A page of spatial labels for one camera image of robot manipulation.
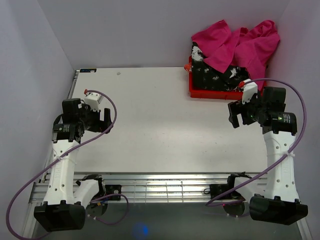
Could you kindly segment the pink trousers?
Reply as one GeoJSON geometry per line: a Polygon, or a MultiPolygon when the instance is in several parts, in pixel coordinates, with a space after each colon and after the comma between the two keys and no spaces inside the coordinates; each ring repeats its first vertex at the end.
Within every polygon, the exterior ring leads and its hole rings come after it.
{"type": "Polygon", "coordinates": [[[231,31],[225,20],[218,21],[191,37],[206,57],[204,62],[224,73],[229,66],[244,68],[249,79],[265,77],[268,61],[280,43],[272,20],[264,20],[252,29],[231,31]]]}

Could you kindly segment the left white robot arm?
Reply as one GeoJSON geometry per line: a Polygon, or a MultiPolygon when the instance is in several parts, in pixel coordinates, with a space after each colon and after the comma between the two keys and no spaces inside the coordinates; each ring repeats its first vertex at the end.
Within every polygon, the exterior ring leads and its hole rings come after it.
{"type": "Polygon", "coordinates": [[[102,99],[98,93],[90,93],[84,99],[66,99],[62,102],[62,114],[53,122],[53,158],[57,163],[51,168],[43,203],[33,213],[47,232],[82,229],[91,200],[106,195],[98,174],[85,176],[74,190],[76,158],[84,133],[107,134],[112,126],[110,109],[100,110],[102,99]]]}

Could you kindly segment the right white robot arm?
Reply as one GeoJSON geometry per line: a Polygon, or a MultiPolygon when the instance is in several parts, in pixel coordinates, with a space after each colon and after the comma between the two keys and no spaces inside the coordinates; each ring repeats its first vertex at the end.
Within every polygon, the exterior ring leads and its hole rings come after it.
{"type": "Polygon", "coordinates": [[[297,118],[286,112],[286,89],[265,87],[263,91],[244,91],[243,100],[228,104],[229,121],[234,128],[258,123],[267,155],[267,184],[259,191],[245,173],[233,173],[227,179],[226,194],[249,203],[250,217],[255,221],[291,225],[308,215],[308,206],[302,204],[295,186],[294,154],[290,150],[296,141],[297,118]]]}

